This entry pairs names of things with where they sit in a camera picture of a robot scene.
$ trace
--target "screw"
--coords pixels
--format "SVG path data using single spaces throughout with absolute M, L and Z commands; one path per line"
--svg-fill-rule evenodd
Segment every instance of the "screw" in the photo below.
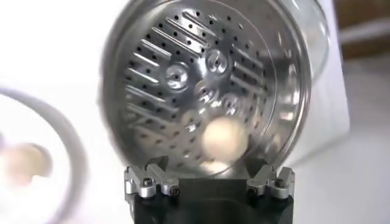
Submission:
M 145 187 L 149 187 L 153 184 L 153 180 L 149 177 L 147 178 L 144 178 L 144 180 L 142 181 L 142 185 L 145 186 Z
M 275 186 L 276 186 L 276 187 L 285 187 L 286 184 L 285 184 L 285 181 L 284 181 L 284 180 L 278 178 L 278 179 L 275 180 Z
M 171 194 L 171 196 L 178 196 L 180 194 L 180 189 L 178 186 L 172 186 L 169 189 L 169 193 Z

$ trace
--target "stainless steel drum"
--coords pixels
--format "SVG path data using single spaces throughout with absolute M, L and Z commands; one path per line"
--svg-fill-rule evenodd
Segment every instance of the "stainless steel drum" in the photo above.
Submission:
M 278 1 L 132 0 L 118 18 L 102 67 L 102 104 L 129 164 L 168 156 L 178 177 L 220 173 L 255 156 L 281 165 L 302 129 L 310 61 Z M 201 137 L 217 117 L 245 126 L 241 159 L 207 157 Z

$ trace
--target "metal clamp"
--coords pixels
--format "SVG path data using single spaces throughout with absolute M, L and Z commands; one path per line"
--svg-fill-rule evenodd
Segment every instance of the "metal clamp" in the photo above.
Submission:
M 283 167 L 279 176 L 271 182 L 271 195 L 274 198 L 286 199 L 294 195 L 295 173 L 291 168 Z
M 145 170 L 130 166 L 124 172 L 125 198 L 130 203 L 130 195 L 138 194 L 142 198 L 150 198 L 156 194 L 156 187 L 161 186 L 161 193 L 168 196 L 180 194 L 179 180 L 167 175 L 156 164 L 150 164 Z
M 276 178 L 276 174 L 269 165 L 263 165 L 253 178 L 246 181 L 247 191 L 253 190 L 257 196 L 263 195 L 269 181 Z
M 269 165 L 263 165 L 257 174 L 246 181 L 247 191 L 254 191 L 256 196 L 264 195 L 267 187 L 271 189 L 274 198 L 286 199 L 294 195 L 295 173 L 291 168 L 283 167 L 276 172 Z
M 146 172 L 137 166 L 130 166 L 124 172 L 125 191 L 127 195 L 138 194 L 143 198 L 150 198 L 156 194 L 156 184 Z
M 177 196 L 180 194 L 179 180 L 167 175 L 156 164 L 150 164 L 146 167 L 146 173 L 154 179 L 156 184 L 161 186 L 162 194 L 168 196 Z

